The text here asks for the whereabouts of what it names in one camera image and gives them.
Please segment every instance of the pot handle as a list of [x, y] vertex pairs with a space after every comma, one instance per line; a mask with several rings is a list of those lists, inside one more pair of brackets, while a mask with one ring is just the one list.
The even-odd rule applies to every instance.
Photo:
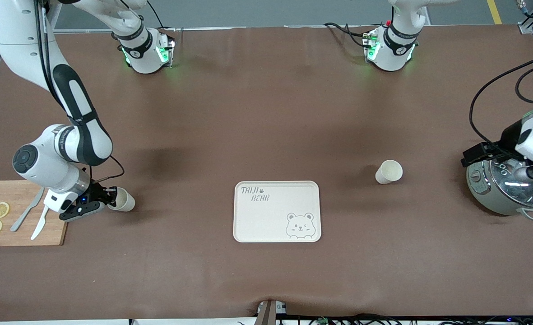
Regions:
[[533, 212], [533, 209], [528, 208], [518, 208], [517, 212], [522, 214], [523, 216], [526, 216], [526, 218], [533, 220], [533, 217], [528, 214], [528, 212]]

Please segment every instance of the pot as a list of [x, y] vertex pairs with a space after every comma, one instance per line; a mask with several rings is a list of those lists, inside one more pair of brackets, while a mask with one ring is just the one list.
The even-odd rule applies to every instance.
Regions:
[[467, 185], [485, 208], [505, 216], [522, 214], [533, 220], [529, 215], [533, 212], [533, 181], [520, 182], [513, 175], [525, 166], [515, 159], [477, 162], [467, 167]]

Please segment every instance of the white tray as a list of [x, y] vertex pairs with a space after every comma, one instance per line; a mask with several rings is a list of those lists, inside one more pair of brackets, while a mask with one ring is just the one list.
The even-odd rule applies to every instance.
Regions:
[[313, 181], [241, 181], [234, 192], [236, 241], [315, 242], [320, 239], [318, 185]]

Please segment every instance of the silver knife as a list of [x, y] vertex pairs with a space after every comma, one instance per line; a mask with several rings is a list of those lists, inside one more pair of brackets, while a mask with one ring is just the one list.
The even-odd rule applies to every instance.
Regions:
[[32, 238], [30, 238], [30, 240], [33, 241], [34, 239], [36, 239], [40, 232], [42, 232], [42, 229], [46, 225], [46, 214], [48, 213], [49, 209], [50, 208], [48, 208], [47, 205], [44, 205], [44, 210], [42, 211], [42, 215], [40, 216], [40, 221], [37, 222], [36, 229], [33, 231]]
[[17, 231], [19, 229], [19, 226], [23, 223], [23, 220], [25, 220], [25, 217], [28, 215], [28, 213], [37, 206], [37, 204], [42, 199], [42, 195], [44, 194], [45, 188], [42, 187], [39, 192], [37, 192], [36, 197], [33, 198], [32, 203], [29, 204], [29, 206], [26, 208], [26, 210], [21, 214], [21, 216], [14, 222], [12, 225], [12, 228], [10, 228], [10, 231]]

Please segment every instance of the knife blade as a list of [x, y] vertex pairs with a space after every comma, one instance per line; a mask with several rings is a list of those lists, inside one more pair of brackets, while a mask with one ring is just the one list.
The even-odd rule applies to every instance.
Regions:
[[25, 217], [28, 215], [28, 213], [37, 206], [37, 204], [42, 199], [42, 195], [44, 194], [45, 188], [42, 187], [36, 194], [36, 197], [33, 198], [32, 203], [29, 204], [29, 206], [26, 208], [26, 210], [21, 214], [21, 216], [14, 222], [12, 225], [12, 228], [10, 228], [10, 231], [15, 232], [19, 229], [19, 226], [23, 223], [25, 220]]
[[44, 205], [44, 210], [42, 211], [42, 215], [40, 216], [40, 221], [37, 222], [36, 229], [33, 231], [32, 238], [30, 238], [31, 241], [36, 239], [36, 237], [40, 234], [40, 232], [42, 232], [42, 229], [46, 225], [46, 214], [48, 213], [49, 209], [50, 208], [48, 208], [47, 205]]

